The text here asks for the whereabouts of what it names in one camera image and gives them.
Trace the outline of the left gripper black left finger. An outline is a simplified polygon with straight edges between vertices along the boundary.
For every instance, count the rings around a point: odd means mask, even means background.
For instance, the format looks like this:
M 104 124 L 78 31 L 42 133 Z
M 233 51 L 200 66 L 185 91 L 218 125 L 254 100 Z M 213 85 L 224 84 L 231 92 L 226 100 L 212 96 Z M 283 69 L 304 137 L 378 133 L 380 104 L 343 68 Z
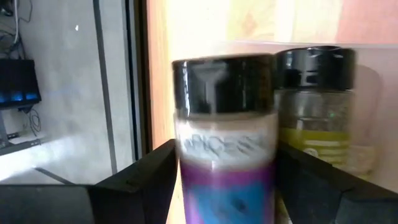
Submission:
M 175 140 L 95 185 L 0 185 L 0 224 L 165 224 Z

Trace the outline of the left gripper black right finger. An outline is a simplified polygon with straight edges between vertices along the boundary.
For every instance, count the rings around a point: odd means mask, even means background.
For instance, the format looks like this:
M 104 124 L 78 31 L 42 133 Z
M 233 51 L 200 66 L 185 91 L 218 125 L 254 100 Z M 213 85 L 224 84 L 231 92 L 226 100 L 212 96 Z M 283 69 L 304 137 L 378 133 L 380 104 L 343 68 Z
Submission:
M 276 187 L 293 224 L 398 224 L 398 194 L 279 142 Z

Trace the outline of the green label spice jar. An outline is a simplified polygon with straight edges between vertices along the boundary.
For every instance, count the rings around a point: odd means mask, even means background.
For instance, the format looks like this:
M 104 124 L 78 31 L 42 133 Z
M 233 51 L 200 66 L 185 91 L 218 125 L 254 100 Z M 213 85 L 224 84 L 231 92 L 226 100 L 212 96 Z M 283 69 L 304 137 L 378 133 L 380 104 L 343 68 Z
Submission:
M 350 144 L 356 52 L 333 45 L 276 53 L 279 139 L 338 169 Z

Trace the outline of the purple label spice jar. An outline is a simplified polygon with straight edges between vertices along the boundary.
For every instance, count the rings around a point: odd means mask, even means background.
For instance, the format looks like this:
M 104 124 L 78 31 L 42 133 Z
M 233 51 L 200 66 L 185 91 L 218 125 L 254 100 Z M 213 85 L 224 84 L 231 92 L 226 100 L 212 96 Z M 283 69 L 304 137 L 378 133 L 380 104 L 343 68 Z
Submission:
M 177 60 L 172 69 L 186 224 L 274 224 L 273 56 Z

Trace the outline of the black screen blue glow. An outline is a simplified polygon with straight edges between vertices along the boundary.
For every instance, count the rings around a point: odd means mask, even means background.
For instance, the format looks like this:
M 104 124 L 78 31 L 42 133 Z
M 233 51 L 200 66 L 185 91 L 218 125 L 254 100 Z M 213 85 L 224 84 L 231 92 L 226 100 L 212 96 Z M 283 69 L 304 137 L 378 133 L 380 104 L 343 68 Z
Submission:
M 33 60 L 0 58 L 0 110 L 41 101 Z

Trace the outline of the grey metal bracket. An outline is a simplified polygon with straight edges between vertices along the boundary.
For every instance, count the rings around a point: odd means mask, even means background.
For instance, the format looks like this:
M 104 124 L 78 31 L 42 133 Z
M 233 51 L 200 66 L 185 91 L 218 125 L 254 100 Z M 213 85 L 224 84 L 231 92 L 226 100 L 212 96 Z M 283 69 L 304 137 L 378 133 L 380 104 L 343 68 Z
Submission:
M 0 156 L 41 145 L 41 140 L 35 136 L 21 133 L 7 135 L 7 140 L 0 137 Z

